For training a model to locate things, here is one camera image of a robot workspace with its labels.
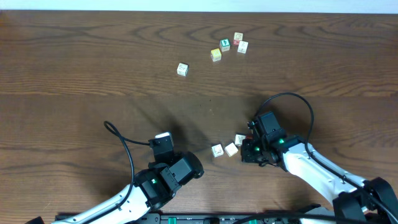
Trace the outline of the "wooden block yellow S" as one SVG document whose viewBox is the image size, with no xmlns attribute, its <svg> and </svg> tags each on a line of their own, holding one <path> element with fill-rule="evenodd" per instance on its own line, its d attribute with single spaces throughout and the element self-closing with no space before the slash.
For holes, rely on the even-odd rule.
<svg viewBox="0 0 398 224">
<path fill-rule="evenodd" d="M 229 157 L 232 157 L 233 155 L 237 154 L 239 149 L 235 145 L 235 143 L 230 143 L 224 148 L 225 152 Z"/>
</svg>

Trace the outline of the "wooden block letter I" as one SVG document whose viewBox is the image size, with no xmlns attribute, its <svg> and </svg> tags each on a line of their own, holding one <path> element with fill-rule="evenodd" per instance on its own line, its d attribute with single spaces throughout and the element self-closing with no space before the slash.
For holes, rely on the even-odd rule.
<svg viewBox="0 0 398 224">
<path fill-rule="evenodd" d="M 211 147 L 211 151 L 214 157 L 220 157 L 224 154 L 224 150 L 221 144 L 217 144 Z"/>
</svg>

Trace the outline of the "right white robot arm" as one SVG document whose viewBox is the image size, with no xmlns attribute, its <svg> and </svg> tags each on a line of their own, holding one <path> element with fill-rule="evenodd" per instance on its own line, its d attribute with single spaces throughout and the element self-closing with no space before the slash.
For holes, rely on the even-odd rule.
<svg viewBox="0 0 398 224">
<path fill-rule="evenodd" d="M 397 223 L 397 196 L 386 180 L 367 180 L 340 168 L 300 136 L 276 138 L 271 144 L 237 136 L 236 143 L 243 162 L 280 167 L 299 177 L 332 204 L 338 218 Z"/>
</svg>

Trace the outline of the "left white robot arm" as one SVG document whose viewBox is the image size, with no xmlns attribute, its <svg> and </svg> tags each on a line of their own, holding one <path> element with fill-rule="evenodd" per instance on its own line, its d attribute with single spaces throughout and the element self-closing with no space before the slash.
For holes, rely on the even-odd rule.
<svg viewBox="0 0 398 224">
<path fill-rule="evenodd" d="M 133 183 L 107 201 L 57 223 L 129 223 L 152 210 L 162 208 L 177 191 L 204 173 L 200 160 L 191 152 L 155 156 L 148 169 L 138 172 Z"/>
</svg>

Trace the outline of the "plain white wooden block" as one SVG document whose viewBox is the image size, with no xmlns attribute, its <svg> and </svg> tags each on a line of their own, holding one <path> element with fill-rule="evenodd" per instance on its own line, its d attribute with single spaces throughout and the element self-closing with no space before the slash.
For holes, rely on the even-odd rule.
<svg viewBox="0 0 398 224">
<path fill-rule="evenodd" d="M 241 41 L 239 42 L 237 52 L 238 52 L 238 53 L 241 53 L 241 54 L 245 54 L 246 51 L 247 51 L 247 49 L 248 49 L 248 42 L 245 42 L 245 41 L 242 41 L 242 40 L 241 40 Z"/>
</svg>

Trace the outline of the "wooden block yellow W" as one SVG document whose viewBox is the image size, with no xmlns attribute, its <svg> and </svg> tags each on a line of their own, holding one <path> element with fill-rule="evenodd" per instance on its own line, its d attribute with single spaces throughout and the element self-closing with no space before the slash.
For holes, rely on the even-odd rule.
<svg viewBox="0 0 398 224">
<path fill-rule="evenodd" d="M 220 61 L 222 58 L 221 50 L 220 49 L 211 50 L 210 56 L 213 62 Z"/>
</svg>

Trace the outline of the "wooden block green top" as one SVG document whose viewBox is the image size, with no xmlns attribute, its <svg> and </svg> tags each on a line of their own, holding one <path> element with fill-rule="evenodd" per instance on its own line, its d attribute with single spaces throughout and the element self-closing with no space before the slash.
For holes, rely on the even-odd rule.
<svg viewBox="0 0 398 224">
<path fill-rule="evenodd" d="M 229 39 L 221 39 L 220 40 L 220 50 L 222 52 L 228 51 L 231 47 Z"/>
</svg>

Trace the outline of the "wooden block red side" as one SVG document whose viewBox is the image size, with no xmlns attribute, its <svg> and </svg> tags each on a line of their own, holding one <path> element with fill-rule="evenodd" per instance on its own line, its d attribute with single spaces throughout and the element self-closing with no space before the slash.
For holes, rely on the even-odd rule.
<svg viewBox="0 0 398 224">
<path fill-rule="evenodd" d="M 243 40 L 243 33 L 235 32 L 233 37 L 233 45 L 239 45 L 240 41 Z"/>
</svg>

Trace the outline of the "wooden block letter L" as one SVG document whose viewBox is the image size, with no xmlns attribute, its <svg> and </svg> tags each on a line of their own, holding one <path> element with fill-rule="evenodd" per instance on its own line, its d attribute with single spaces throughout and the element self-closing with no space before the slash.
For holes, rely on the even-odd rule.
<svg viewBox="0 0 398 224">
<path fill-rule="evenodd" d="M 189 71 L 189 66 L 184 63 L 179 63 L 177 67 L 177 74 L 186 77 Z"/>
</svg>

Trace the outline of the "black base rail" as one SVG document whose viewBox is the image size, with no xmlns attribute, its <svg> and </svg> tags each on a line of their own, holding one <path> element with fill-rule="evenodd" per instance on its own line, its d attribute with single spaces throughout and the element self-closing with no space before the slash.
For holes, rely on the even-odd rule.
<svg viewBox="0 0 398 224">
<path fill-rule="evenodd" d="M 234 214 L 161 214 L 147 213 L 136 221 L 130 221 L 132 224 L 234 224 L 249 215 Z M 333 221 L 310 220 L 307 218 L 262 218 L 251 220 L 250 224 L 288 224 L 288 223 L 311 223 L 311 224 L 330 224 Z"/>
</svg>

